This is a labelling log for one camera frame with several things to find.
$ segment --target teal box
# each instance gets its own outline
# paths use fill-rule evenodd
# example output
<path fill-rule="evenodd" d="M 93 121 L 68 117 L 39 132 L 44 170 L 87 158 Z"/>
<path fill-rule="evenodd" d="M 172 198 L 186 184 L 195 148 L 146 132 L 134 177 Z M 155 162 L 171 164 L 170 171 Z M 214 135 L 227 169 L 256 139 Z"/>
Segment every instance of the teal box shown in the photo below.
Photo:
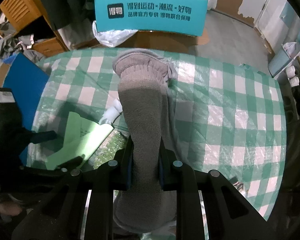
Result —
<path fill-rule="evenodd" d="M 201 36 L 208 0 L 94 0 L 98 32 L 156 30 Z"/>

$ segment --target white cup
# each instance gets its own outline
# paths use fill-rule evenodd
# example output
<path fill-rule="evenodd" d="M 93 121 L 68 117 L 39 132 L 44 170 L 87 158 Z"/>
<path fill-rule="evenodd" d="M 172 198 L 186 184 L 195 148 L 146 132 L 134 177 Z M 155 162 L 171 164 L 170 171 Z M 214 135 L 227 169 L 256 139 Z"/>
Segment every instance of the white cup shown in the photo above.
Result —
<path fill-rule="evenodd" d="M 289 80 L 291 87 L 298 86 L 300 83 L 300 80 L 298 77 L 293 77 Z"/>
<path fill-rule="evenodd" d="M 294 66 L 290 66 L 286 68 L 286 74 L 288 78 L 293 78 L 296 75 L 296 69 Z"/>

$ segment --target green paper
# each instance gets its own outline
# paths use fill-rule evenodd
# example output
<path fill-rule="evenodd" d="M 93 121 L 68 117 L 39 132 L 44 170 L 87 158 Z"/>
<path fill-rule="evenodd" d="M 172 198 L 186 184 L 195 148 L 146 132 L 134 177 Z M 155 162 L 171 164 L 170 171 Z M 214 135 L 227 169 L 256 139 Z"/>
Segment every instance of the green paper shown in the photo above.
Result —
<path fill-rule="evenodd" d="M 113 127 L 109 124 L 99 125 L 80 117 L 77 113 L 70 112 L 63 148 L 47 157 L 47 169 L 54 170 L 62 163 L 78 156 L 83 158 L 82 163 L 77 167 L 81 168 L 112 130 Z"/>

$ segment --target metal screw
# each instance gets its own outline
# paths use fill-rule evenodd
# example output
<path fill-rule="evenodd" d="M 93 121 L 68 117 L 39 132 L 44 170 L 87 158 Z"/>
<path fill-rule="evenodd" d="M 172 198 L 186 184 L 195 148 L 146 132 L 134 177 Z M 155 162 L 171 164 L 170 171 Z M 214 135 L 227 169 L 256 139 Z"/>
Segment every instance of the metal screw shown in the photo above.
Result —
<path fill-rule="evenodd" d="M 70 174 L 71 174 L 72 176 L 77 176 L 77 175 L 80 174 L 80 170 L 74 169 L 74 170 L 72 170 L 72 171 L 70 172 Z"/>
<path fill-rule="evenodd" d="M 217 170 L 212 170 L 212 171 L 210 172 L 210 174 L 211 174 L 212 177 L 219 177 L 220 172 L 217 171 Z"/>
<path fill-rule="evenodd" d="M 173 162 L 173 166 L 175 167 L 181 167 L 183 165 L 183 163 L 181 161 L 174 161 Z"/>
<path fill-rule="evenodd" d="M 108 165 L 111 166 L 111 167 L 114 167 L 114 166 L 118 165 L 118 162 L 116 160 L 111 160 L 111 161 L 108 162 Z"/>

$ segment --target wooden cabinet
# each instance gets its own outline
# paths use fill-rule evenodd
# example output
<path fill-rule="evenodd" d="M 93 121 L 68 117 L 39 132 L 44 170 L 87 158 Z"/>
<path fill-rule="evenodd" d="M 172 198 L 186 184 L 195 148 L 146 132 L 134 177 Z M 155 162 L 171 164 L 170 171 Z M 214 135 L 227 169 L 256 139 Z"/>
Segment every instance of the wooden cabinet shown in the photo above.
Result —
<path fill-rule="evenodd" d="M 33 0 L 3 0 L 0 9 L 17 32 L 42 15 Z"/>
<path fill-rule="evenodd" d="M 46 57 L 51 57 L 53 55 L 64 52 L 64 49 L 57 38 L 52 38 L 40 43 L 35 43 L 32 46 L 32 49 L 42 53 Z"/>
<path fill-rule="evenodd" d="M 58 31 L 52 31 L 48 14 L 40 0 L 3 0 L 0 4 L 0 13 L 1 11 L 16 30 L 13 36 L 34 34 L 37 38 L 40 36 L 38 39 L 47 39 L 35 43 L 32 49 L 41 52 L 46 57 L 68 50 Z"/>

